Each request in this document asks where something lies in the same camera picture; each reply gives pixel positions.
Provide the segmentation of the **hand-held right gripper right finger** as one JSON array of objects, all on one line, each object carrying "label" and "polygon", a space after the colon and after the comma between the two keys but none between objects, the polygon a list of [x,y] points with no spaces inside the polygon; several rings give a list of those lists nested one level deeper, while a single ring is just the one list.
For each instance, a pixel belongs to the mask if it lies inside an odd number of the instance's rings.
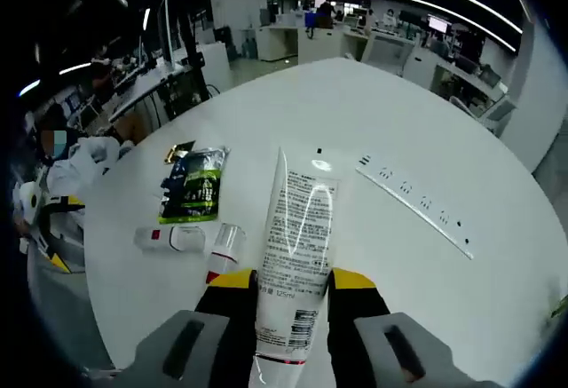
[{"label": "hand-held right gripper right finger", "polygon": [[454,364],[450,347],[405,313],[391,313],[366,276],[328,277],[327,349],[338,387],[496,387]]}]

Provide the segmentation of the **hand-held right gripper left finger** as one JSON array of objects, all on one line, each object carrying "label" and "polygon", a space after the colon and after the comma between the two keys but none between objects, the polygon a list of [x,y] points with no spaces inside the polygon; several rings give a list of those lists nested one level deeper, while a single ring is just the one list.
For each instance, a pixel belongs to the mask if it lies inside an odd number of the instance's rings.
[{"label": "hand-held right gripper left finger", "polygon": [[257,277],[251,268],[210,282],[193,311],[179,311],[144,338],[134,387],[246,387],[256,350]]}]

